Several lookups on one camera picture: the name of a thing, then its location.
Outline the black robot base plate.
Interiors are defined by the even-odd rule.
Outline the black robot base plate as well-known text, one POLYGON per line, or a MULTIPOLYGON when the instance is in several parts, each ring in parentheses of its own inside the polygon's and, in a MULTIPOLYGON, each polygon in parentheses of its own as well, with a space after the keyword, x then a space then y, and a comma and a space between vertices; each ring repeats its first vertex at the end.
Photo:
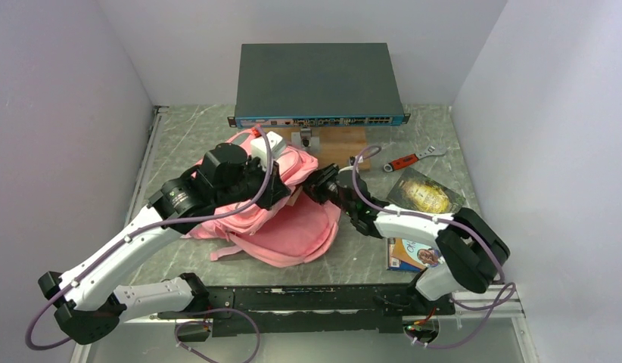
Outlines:
POLYGON ((347 330, 396 334, 413 318, 456 312, 448 296, 430 302, 418 297, 407 283, 209 286, 207 289, 213 312, 193 314, 191 318, 210 321, 213 337, 253 332, 249 322, 229 309, 249 315, 263 334, 347 330))

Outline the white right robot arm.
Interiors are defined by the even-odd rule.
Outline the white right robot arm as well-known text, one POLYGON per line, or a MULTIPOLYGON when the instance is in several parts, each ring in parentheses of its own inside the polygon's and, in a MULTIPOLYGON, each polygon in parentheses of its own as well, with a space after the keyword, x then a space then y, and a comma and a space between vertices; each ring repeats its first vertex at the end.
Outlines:
POLYGON ((444 214, 405 209, 373 198, 353 167, 335 164, 313 172, 303 189, 314 202, 337 206, 362 235, 399 238, 439 252, 442 262, 414 278, 407 293, 408 306, 417 314, 458 290, 485 293, 495 277, 504 276, 502 267, 511 251, 472 209, 444 214))

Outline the orange paperback book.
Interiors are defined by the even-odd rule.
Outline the orange paperback book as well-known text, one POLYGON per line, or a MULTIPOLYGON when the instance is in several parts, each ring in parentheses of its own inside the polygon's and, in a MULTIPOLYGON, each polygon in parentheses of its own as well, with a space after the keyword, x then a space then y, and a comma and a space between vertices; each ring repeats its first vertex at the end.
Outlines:
POLYGON ((297 199, 302 194, 302 192, 303 190, 301 188, 296 189, 295 192, 289 197, 286 205, 293 206, 297 202, 297 199))

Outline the pink school backpack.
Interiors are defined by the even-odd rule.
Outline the pink school backpack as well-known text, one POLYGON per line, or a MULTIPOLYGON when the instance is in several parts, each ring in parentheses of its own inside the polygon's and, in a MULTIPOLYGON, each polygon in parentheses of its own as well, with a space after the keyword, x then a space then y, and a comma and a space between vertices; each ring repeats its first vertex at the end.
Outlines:
MULTIPOLYGON (((318 160, 294 146, 277 159, 281 180, 292 194, 319 168, 318 160)), ((244 251, 269 265, 284 268, 312 262, 323 255, 337 235, 341 210, 327 202, 318 204, 304 192, 293 206, 289 197, 270 210, 253 205, 224 219, 206 221, 186 234, 199 240, 221 238, 232 245, 210 254, 217 259, 244 251)))

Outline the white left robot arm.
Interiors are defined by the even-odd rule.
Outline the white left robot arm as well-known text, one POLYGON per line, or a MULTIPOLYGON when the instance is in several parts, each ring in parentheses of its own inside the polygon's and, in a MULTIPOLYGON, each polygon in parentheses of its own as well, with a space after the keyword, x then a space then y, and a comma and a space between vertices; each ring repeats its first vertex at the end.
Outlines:
POLYGON ((252 140, 248 149, 218 144, 200 165, 166 181, 97 253, 71 270, 41 276, 40 289, 67 339, 94 343, 118 324, 155 312, 202 315, 209 293, 196 274, 140 286, 125 286, 123 279, 167 244, 216 219, 218 208, 240 202, 269 209, 287 197, 277 162, 286 146, 275 135, 252 140))

